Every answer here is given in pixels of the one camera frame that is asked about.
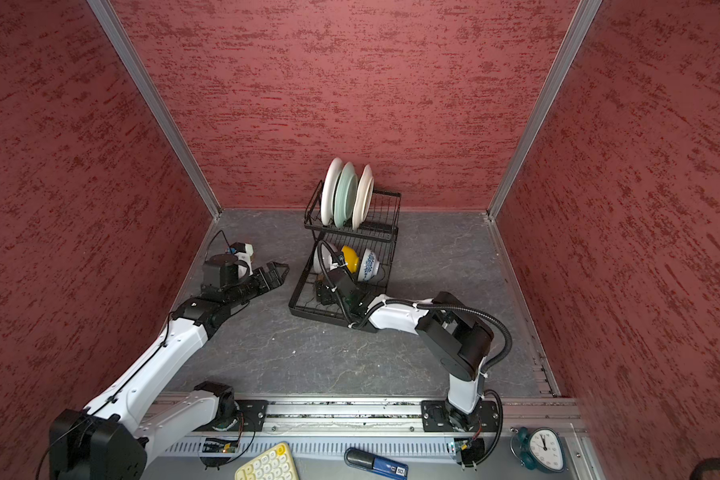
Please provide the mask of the white blue floral bowl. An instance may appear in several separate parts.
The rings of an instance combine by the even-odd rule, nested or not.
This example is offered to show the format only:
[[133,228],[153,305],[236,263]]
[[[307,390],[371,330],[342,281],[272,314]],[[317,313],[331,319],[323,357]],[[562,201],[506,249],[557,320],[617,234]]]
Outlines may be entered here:
[[379,268],[378,255],[370,248],[366,248],[358,267],[357,279],[360,282],[369,282],[378,274]]

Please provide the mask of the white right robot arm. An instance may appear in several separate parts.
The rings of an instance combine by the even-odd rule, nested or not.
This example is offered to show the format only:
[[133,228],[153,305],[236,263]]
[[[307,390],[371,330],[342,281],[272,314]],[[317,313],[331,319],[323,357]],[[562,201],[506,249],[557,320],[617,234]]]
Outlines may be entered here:
[[449,375],[444,410],[450,426],[461,432],[478,428],[484,370],[499,360],[489,356],[494,321],[488,315],[448,292],[424,300],[373,296],[339,268],[318,277],[317,298],[338,306],[351,329],[371,326],[418,336]]

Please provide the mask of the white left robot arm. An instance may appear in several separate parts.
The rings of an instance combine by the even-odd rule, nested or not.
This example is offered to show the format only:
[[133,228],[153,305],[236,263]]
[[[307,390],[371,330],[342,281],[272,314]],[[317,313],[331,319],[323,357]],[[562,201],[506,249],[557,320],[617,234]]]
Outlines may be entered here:
[[138,479],[148,465],[199,427],[241,435],[257,431],[232,387],[198,384],[178,403],[146,416],[181,367],[250,302],[283,285],[289,267],[252,269],[242,256],[217,255],[204,266],[201,293],[170,313],[161,333],[109,388],[81,410],[53,421],[39,465],[52,479]]

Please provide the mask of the black metal dish rack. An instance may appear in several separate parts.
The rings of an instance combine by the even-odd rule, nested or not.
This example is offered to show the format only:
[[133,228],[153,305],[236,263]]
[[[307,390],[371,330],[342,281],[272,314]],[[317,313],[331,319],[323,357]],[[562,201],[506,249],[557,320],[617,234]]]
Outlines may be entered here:
[[398,239],[402,195],[376,188],[358,229],[321,222],[323,182],[304,213],[313,245],[289,300],[290,313],[339,327],[376,328],[363,319],[371,301],[387,291]]

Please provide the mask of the yellow bowl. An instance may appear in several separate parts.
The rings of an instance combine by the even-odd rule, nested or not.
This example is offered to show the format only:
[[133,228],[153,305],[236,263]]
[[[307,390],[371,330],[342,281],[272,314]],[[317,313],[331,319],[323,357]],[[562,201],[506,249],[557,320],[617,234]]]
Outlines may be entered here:
[[360,266],[360,257],[358,256],[357,252],[349,245],[344,245],[341,248],[341,253],[344,257],[348,270],[352,274],[357,273]]

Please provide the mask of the lilac ceramic bowl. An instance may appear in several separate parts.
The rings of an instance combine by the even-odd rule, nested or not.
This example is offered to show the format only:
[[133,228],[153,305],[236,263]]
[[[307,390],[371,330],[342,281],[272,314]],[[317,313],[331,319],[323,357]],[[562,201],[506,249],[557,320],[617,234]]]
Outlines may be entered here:
[[327,246],[317,245],[313,254],[312,272],[322,274],[324,267],[328,271],[337,268],[338,262],[333,257],[334,252],[336,252],[336,246],[332,243],[328,243]]

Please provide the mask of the cream plate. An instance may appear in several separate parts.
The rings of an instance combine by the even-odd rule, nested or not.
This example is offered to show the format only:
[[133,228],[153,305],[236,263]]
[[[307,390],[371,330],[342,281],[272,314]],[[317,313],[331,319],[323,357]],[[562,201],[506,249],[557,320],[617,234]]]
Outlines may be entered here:
[[352,229],[358,230],[365,221],[370,209],[370,203],[374,190],[374,175],[370,165],[366,165],[359,181],[355,204],[352,213]]

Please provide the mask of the mint green plate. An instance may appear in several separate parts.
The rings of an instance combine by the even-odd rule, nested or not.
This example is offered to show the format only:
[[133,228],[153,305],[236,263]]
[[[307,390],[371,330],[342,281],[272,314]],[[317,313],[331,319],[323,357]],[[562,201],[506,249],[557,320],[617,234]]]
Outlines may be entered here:
[[339,176],[333,206],[333,220],[336,227],[343,227],[351,219],[358,188],[358,176],[354,165],[348,162]]

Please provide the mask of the white plate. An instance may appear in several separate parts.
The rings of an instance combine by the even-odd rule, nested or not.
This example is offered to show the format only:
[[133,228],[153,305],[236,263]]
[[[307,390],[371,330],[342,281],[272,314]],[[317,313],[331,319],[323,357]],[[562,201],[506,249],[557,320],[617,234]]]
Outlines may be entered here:
[[320,219],[323,226],[330,226],[333,219],[334,195],[343,165],[344,162],[339,157],[334,158],[323,182],[320,205]]

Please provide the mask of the blue black marker tool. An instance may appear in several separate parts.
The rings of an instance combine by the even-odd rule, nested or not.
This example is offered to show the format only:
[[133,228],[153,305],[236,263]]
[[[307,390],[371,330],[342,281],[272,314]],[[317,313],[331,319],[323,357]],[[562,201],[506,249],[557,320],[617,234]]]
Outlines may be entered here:
[[348,448],[344,452],[343,458],[349,467],[387,479],[406,480],[408,478],[409,467],[406,464],[358,448]]

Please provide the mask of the yellow keypad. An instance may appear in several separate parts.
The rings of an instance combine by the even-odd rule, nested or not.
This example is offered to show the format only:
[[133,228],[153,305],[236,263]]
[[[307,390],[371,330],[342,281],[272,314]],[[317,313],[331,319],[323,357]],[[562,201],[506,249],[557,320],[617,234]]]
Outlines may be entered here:
[[238,468],[235,480],[299,480],[287,443],[281,442]]

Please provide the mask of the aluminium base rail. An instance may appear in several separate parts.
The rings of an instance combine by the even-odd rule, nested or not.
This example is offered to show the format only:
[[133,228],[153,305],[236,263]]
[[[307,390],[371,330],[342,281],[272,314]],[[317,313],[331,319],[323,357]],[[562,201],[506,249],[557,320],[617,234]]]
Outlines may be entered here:
[[[420,397],[305,396],[237,393],[235,400],[267,402],[259,437],[453,437],[443,426],[424,429]],[[564,438],[589,433],[579,405],[571,398],[502,399],[504,432],[549,427]]]

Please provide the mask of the aluminium left corner post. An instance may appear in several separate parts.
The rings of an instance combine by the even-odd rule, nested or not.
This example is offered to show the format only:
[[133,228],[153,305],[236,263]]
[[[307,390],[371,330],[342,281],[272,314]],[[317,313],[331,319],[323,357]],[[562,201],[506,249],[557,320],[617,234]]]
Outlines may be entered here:
[[195,190],[203,200],[212,218],[217,220],[222,214],[223,208],[167,105],[159,94],[135,46],[129,39],[112,3],[106,0],[88,0],[87,4],[146,102]]

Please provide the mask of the aluminium corner post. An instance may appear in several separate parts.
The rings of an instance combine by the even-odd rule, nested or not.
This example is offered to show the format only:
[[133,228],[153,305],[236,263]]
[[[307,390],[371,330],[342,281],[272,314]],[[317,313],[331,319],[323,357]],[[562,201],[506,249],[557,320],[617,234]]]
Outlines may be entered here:
[[487,216],[491,222],[498,219],[501,208],[508,198],[601,4],[601,0],[581,0],[578,3],[508,167],[487,210]]
[[203,200],[212,218],[217,220],[222,214],[223,208],[167,105],[159,94],[135,46],[129,39],[112,3],[106,0],[88,0],[87,4],[146,102],[195,190]]

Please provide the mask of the aluminium right corner post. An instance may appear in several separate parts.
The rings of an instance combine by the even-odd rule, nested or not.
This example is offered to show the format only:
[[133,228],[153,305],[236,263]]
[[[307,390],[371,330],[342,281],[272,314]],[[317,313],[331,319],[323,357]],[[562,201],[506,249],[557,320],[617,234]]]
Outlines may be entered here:
[[498,219],[501,208],[508,198],[601,4],[601,0],[581,0],[578,3],[508,167],[487,210],[487,216],[491,222]]

